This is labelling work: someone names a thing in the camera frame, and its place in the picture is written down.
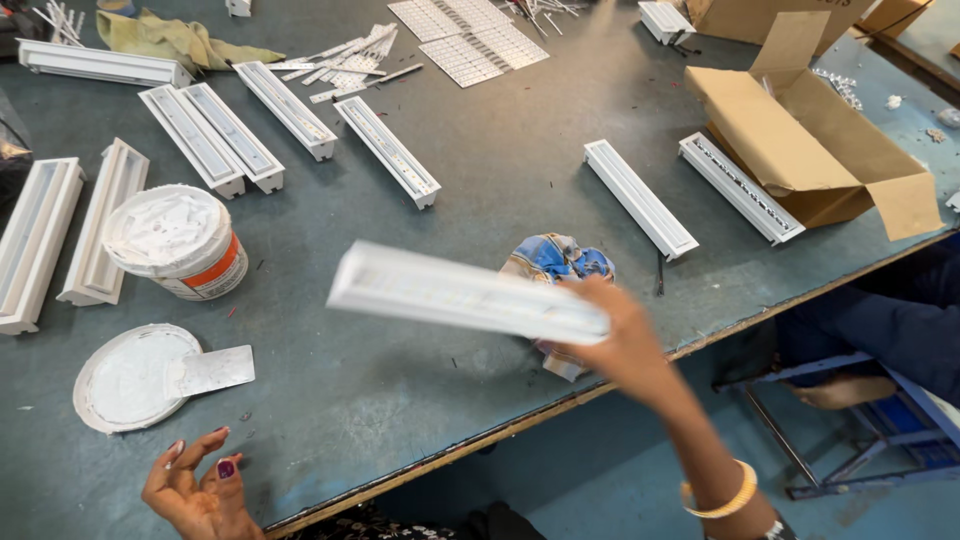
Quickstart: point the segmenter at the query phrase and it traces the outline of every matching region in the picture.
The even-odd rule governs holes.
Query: cardboard box
[[[777,13],[829,12],[829,23],[813,54],[824,54],[875,0],[686,0],[697,32],[762,45]]]
[[[806,68],[828,19],[781,13],[749,72],[688,67],[686,87],[732,158],[807,228],[876,206],[891,241],[940,229],[933,175]]]
[[[916,13],[903,19],[902,22],[883,31],[885,36],[897,37],[913,21],[917,20],[917,17],[923,14],[927,8],[936,4],[936,2],[930,2],[924,6],[925,2],[926,0],[883,0],[872,12],[867,13],[867,16],[859,22],[859,26],[867,32],[876,32],[893,22],[897,22],[901,17],[917,10],[917,8],[921,8]]]

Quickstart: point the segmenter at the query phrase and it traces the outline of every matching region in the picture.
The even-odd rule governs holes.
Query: blue floor
[[[709,386],[732,366],[745,371],[769,358],[772,328],[761,326],[679,361],[733,454],[752,464],[760,486],[802,540],[956,538],[953,512],[960,481],[792,502],[786,485],[802,485],[787,458],[735,395]],[[825,474],[852,455],[845,412],[798,402],[785,388],[757,393],[792,442]],[[910,468],[888,451],[859,474]],[[680,507],[683,476],[658,420],[642,405],[612,393],[524,431],[489,455],[472,454],[379,497],[393,519],[457,526],[472,509],[502,500],[549,540],[702,538]]]

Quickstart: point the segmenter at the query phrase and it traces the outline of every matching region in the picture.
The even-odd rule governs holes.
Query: dark blue pants
[[[785,367],[863,351],[960,407],[960,253],[933,245],[841,285],[778,315],[777,335]]]

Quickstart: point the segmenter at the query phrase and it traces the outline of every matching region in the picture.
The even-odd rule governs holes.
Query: white bucket
[[[184,300],[227,294],[250,266],[227,208],[189,185],[133,195],[107,218],[101,240],[122,270],[150,278]]]

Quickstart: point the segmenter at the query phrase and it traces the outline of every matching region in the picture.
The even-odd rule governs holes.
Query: gold bangle
[[[684,482],[680,484],[680,497],[684,501],[684,509],[687,512],[702,518],[705,520],[715,520],[719,518],[725,518],[740,508],[747,505],[750,499],[756,493],[756,471],[750,465],[747,465],[743,461],[736,461],[740,467],[743,468],[743,485],[740,486],[740,492],[736,494],[736,497],[733,498],[729,503],[720,506],[716,510],[710,510],[708,512],[701,512],[699,510],[694,510],[690,507],[689,499],[693,493],[693,490],[690,488],[690,484]]]

